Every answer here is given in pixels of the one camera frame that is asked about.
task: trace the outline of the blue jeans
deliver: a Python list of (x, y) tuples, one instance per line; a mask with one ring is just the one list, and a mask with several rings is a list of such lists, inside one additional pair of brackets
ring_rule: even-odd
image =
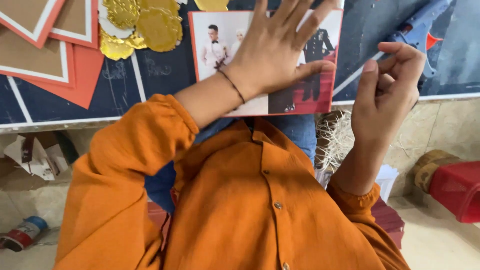
[[(313, 164), (317, 148), (313, 114), (265, 116), (264, 119), (283, 132), (285, 136), (302, 149)], [(220, 118), (216, 120), (197, 134), (194, 143), (205, 141), (237, 120), (239, 118)], [(170, 189), (173, 187), (176, 176), (177, 174), (173, 169), (173, 161), (171, 161), (154, 176), (145, 177), (145, 189), (150, 199), (170, 214), (175, 210)]]

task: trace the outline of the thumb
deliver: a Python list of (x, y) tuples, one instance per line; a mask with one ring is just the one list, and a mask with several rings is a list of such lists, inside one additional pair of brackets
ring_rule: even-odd
[(328, 60), (317, 60), (308, 62), (306, 64), (301, 64), (295, 71), (295, 80), (302, 80), (308, 76), (312, 76), (313, 74), (320, 72), (334, 71), (335, 68), (335, 64)]
[(377, 61), (369, 59), (363, 66), (355, 104), (362, 107), (375, 106), (375, 91), (378, 83)]

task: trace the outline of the red plastic basket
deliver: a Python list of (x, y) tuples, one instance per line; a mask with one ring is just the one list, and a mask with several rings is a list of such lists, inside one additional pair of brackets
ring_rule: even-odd
[(439, 167), (430, 195), (463, 223), (480, 222), (480, 161)]

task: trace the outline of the can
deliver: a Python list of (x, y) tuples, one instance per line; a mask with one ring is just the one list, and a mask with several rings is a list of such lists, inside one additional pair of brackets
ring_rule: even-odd
[(31, 216), (0, 238), (0, 241), (4, 248), (19, 252), (31, 245), (35, 237), (46, 228), (47, 222), (43, 218)]

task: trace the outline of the blue glue gun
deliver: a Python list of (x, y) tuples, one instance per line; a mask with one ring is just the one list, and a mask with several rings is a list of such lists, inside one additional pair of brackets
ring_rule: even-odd
[[(387, 41), (407, 43), (427, 54), (427, 50), (433, 47), (437, 41), (443, 40), (441, 38), (434, 38), (429, 31), (432, 27), (433, 21), (435, 21), (440, 14), (445, 12), (451, 2), (452, 0), (431, 0), (430, 3), (411, 16), (402, 25), (403, 29), (396, 31), (389, 36)], [(427, 59), (420, 80), (422, 81), (427, 78), (432, 78), (436, 73), (437, 70), (430, 66)]]

